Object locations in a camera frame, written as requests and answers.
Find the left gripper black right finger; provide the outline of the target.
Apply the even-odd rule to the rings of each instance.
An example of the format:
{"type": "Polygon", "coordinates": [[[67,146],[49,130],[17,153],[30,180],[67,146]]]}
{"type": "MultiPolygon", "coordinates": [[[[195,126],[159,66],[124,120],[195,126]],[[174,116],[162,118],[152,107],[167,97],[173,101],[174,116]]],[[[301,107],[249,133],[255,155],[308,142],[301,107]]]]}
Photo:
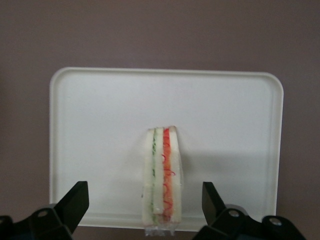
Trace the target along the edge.
{"type": "Polygon", "coordinates": [[[212,182],[202,184],[202,212],[206,225],[198,240],[303,240],[305,237],[288,219],[267,215],[261,222],[235,205],[225,205],[212,182]]]}

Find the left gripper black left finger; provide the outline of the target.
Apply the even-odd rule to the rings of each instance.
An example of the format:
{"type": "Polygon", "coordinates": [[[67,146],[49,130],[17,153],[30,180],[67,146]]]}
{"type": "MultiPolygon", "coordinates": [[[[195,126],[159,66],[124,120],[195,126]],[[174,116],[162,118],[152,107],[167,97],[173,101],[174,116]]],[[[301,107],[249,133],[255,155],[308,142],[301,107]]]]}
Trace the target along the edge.
{"type": "Polygon", "coordinates": [[[87,181],[78,181],[58,203],[13,222],[9,215],[0,217],[2,240],[72,240],[73,233],[89,208],[87,181]]]}

